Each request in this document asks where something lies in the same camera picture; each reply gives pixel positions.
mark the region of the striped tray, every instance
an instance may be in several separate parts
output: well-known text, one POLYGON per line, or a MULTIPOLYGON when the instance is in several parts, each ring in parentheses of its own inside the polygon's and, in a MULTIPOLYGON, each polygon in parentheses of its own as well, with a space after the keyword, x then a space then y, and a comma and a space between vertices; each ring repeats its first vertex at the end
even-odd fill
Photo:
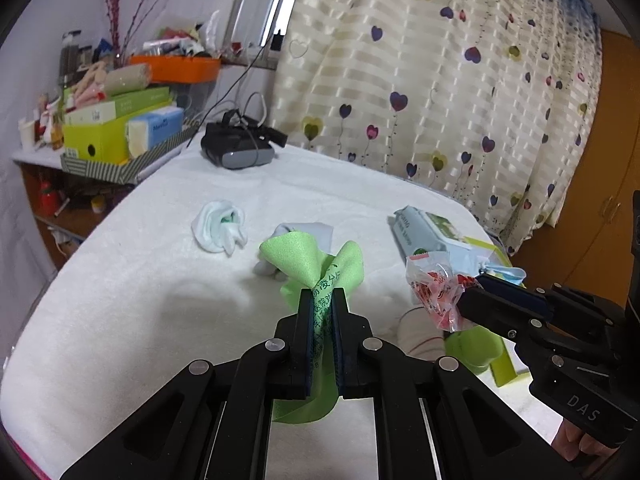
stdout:
POLYGON ((154 146, 148 152, 137 156, 132 161, 125 164, 110 164, 108 162, 93 162, 90 160, 81 160, 71 156, 61 155, 62 171, 80 176, 87 176, 105 182, 113 182, 115 184, 135 184, 136 176, 140 171, 158 160, 165 153, 170 152, 176 146, 188 140, 196 131, 197 124, 184 125, 179 134, 161 142, 154 146))

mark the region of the door handle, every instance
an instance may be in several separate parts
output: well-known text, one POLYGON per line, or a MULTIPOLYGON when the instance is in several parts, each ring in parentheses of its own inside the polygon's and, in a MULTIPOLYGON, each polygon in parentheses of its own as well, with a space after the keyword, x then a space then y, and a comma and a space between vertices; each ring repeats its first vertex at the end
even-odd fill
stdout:
POLYGON ((613 222, 613 219, 615 218, 618 209, 620 209, 620 202, 618 202, 615 206, 615 208, 613 208, 613 211, 611 212, 611 214, 609 215, 609 219, 607 220, 607 224, 610 224, 611 222, 613 222))
POLYGON ((600 216, 602 216, 604 218, 605 213, 607 212, 607 209, 609 208, 609 204, 611 203, 611 201, 613 200, 613 196, 610 196, 609 198, 607 198, 603 203, 602 203, 602 207, 600 208, 600 212, 598 213, 600 216))

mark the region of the red bottle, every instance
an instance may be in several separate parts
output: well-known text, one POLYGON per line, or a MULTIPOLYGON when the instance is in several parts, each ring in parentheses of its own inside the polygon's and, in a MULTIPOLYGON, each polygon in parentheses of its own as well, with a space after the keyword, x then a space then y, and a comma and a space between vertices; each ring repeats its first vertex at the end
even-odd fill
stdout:
POLYGON ((40 205, 46 216, 53 216, 60 208, 60 195, 47 180, 40 183, 40 205))

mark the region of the heart-patterned curtain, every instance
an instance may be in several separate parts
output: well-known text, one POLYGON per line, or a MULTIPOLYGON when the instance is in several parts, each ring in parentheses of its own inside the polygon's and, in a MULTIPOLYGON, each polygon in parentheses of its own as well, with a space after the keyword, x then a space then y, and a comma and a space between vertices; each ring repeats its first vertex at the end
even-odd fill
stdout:
POLYGON ((448 194, 513 253, 561 206, 601 59, 585 0, 296 0, 270 121, 448 194))

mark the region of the window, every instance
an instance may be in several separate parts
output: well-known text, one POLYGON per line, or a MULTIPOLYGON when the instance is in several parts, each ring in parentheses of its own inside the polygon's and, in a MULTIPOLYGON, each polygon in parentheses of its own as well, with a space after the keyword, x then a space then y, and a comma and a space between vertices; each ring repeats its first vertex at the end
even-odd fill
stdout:
POLYGON ((225 46, 239 43, 236 61, 247 63, 261 46, 267 46, 255 65, 275 68, 279 52, 270 48, 273 34, 285 34, 295 0, 235 0, 225 34, 225 46))

